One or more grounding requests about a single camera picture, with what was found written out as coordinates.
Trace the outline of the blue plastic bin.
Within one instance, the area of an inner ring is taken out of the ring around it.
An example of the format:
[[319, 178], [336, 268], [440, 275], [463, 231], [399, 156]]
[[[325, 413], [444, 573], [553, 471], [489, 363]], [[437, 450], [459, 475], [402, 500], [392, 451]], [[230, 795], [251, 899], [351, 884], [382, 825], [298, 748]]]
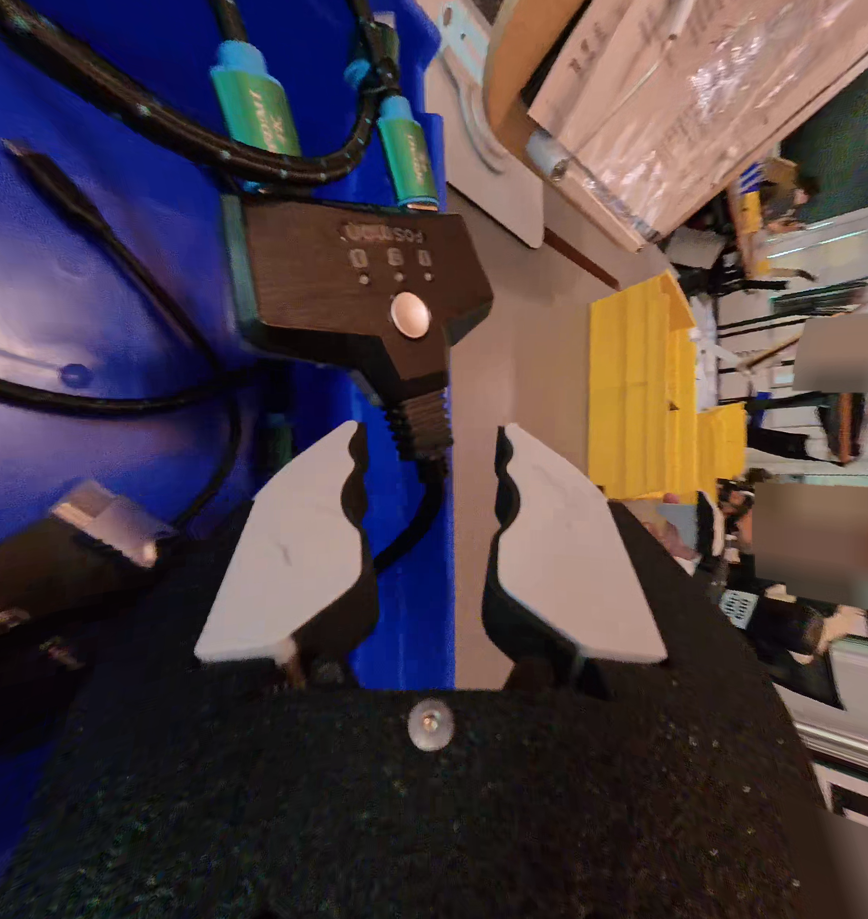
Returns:
[[[224, 133], [208, 71], [220, 41], [208, 2], [27, 2], [92, 50], [204, 126]], [[355, 21], [347, 2], [238, 2], [256, 47], [279, 78], [306, 155], [339, 147], [356, 94], [343, 79]], [[407, 98], [427, 134], [439, 191], [446, 192], [442, 120], [428, 114], [424, 77], [438, 33], [417, 2], [369, 2], [391, 13], [401, 40]], [[160, 149], [74, 96], [0, 38], [0, 379], [47, 392], [142, 399], [186, 392], [211, 371], [91, 241], [63, 224], [23, 180], [2, 141], [52, 157], [88, 193], [155, 278], [188, 310], [229, 367], [258, 383], [240, 394], [244, 435], [234, 473], [190, 526], [210, 536], [263, 481], [253, 432], [292, 426], [306, 448], [340, 422], [368, 426], [368, 533], [382, 549], [407, 523], [421, 488], [396, 455], [382, 411], [344, 372], [274, 360], [256, 363], [234, 327], [218, 180]], [[45, 516], [71, 487], [96, 479], [160, 519], [184, 511], [219, 468], [226, 415], [209, 400], [161, 415], [96, 420], [39, 414], [0, 403], [0, 542]], [[355, 652], [360, 683], [442, 688], [454, 683], [451, 510], [380, 584], [381, 618]], [[50, 674], [0, 683], [0, 882], [22, 838], [70, 687]], [[39, 689], [64, 690], [42, 705]]]

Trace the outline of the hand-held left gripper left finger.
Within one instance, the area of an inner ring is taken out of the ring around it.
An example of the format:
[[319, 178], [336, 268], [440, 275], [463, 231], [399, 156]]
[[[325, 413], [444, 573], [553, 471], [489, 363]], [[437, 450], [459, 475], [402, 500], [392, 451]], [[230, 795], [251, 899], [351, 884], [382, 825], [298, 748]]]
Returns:
[[365, 424], [348, 420], [275, 473], [253, 501], [194, 647], [205, 664], [345, 661], [376, 629], [363, 527]]

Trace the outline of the wooden document stand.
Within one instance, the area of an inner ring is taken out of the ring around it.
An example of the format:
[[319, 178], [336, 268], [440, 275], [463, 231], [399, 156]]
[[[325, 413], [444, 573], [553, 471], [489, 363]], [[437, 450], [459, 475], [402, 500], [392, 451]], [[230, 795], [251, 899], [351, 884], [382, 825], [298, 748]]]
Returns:
[[[581, 213], [554, 185], [538, 175], [525, 151], [533, 128], [527, 110], [539, 91], [543, 77], [553, 66], [559, 47], [566, 40], [573, 17], [579, 15], [587, 4], [503, 2], [492, 23], [483, 21], [481, 11], [474, 5], [465, 6], [462, 2], [441, 4], [438, 10], [440, 59], [454, 65], [447, 72], [453, 83], [452, 90], [459, 97], [461, 110], [466, 115], [466, 136], [473, 142], [473, 148], [486, 168], [494, 177], [499, 178], [498, 188], [506, 200], [509, 200], [510, 195], [510, 177], [506, 170], [512, 163], [516, 163], [527, 176], [555, 190], [560, 198], [612, 242], [626, 251], [638, 252], [648, 243], [637, 250], [622, 246], [605, 224], [598, 224]], [[861, 64], [852, 75], [844, 77], [842, 85], [831, 89], [803, 121], [867, 65]], [[748, 167], [800, 124], [788, 132], [782, 132], [778, 141], [757, 155]], [[701, 206], [739, 178], [745, 169], [733, 176], [722, 189], [709, 194]]]

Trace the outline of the black hdmi switch box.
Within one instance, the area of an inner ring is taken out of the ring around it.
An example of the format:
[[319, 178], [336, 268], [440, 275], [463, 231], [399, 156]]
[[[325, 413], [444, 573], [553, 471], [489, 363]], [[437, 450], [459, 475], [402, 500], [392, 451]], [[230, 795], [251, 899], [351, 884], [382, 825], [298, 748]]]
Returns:
[[221, 196], [242, 338], [267, 356], [348, 372], [382, 408], [399, 458], [424, 487], [374, 561], [391, 568], [443, 502], [452, 446], [450, 351], [494, 295], [455, 213]]

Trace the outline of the laminated instruction sheet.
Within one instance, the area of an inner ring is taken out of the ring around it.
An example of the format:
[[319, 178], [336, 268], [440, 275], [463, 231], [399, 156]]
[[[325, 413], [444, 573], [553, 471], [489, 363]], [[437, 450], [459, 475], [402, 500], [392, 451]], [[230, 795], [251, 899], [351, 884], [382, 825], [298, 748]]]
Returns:
[[527, 114], [538, 175], [632, 250], [868, 63], [868, 1], [588, 2]]

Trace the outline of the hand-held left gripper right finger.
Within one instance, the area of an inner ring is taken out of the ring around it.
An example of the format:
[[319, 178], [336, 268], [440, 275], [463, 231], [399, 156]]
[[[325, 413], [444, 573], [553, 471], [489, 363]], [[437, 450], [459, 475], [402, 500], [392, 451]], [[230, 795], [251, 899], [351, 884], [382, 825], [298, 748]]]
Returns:
[[601, 489], [518, 424], [499, 427], [486, 635], [513, 662], [654, 665], [667, 649]]

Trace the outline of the yellow plastic bin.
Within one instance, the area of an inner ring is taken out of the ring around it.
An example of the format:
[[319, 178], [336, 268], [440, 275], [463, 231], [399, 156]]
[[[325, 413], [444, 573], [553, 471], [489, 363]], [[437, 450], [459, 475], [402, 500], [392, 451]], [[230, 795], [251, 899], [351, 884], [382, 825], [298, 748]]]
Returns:
[[668, 272], [591, 305], [587, 469], [606, 497], [699, 488], [695, 328]]
[[740, 477], [746, 467], [747, 413], [742, 403], [718, 405], [696, 414], [698, 491], [714, 501], [721, 482]]

